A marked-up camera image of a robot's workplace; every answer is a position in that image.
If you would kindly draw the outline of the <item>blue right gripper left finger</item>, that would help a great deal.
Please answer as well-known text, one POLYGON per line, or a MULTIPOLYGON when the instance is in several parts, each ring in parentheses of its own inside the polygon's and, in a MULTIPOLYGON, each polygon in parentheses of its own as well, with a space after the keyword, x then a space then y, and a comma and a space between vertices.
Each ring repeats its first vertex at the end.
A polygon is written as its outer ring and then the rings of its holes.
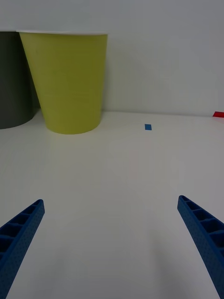
POLYGON ((0 298, 5 299, 45 214, 37 200, 0 228, 0 298))

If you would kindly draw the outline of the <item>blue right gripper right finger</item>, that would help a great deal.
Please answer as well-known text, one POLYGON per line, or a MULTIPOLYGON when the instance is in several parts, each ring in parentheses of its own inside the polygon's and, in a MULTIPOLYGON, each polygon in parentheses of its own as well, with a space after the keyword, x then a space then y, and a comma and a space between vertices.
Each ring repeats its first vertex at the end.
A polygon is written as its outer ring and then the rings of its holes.
POLYGON ((219 297, 224 298, 224 224, 183 195, 178 198, 177 210, 219 297))

